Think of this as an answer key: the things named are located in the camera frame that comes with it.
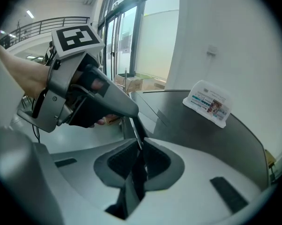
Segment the floor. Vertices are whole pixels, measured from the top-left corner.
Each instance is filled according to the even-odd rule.
[[[10,126],[13,130],[25,133],[33,142],[37,142],[32,125],[18,115],[14,115]],[[96,124],[94,128],[62,124],[51,133],[41,129],[39,131],[40,142],[47,146],[51,154],[88,149],[123,140],[123,133],[119,124],[103,126]]]

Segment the black slot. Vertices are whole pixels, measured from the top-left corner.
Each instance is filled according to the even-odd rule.
[[[248,205],[248,202],[224,177],[215,177],[210,182],[232,213],[236,213]]]
[[[55,162],[55,165],[57,167],[63,167],[63,166],[67,166],[67,165],[70,165],[70,164],[76,163],[76,162],[77,161],[74,158],[67,158],[65,160]]]

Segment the ceiling light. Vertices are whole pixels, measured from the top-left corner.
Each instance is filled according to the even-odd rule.
[[[27,14],[30,15],[31,18],[34,18],[33,14],[28,10]]]

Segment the gray plastic device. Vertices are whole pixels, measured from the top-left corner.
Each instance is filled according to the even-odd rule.
[[[62,123],[90,127],[108,114],[136,117],[137,104],[109,80],[94,57],[104,46],[91,26],[71,26],[52,31],[53,52],[47,85],[32,110],[17,114],[32,125],[52,132]],[[73,76],[82,73],[76,84]],[[92,90],[98,79],[102,86]]]

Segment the metal railing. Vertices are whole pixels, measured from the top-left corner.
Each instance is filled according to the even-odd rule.
[[[30,23],[21,28],[18,28],[2,39],[0,39],[0,45],[5,49],[19,43],[28,38],[51,32],[52,29],[60,28],[69,25],[75,25],[80,23],[87,24],[89,17],[71,16],[71,17],[56,17],[51,19],[45,19],[39,22]]]

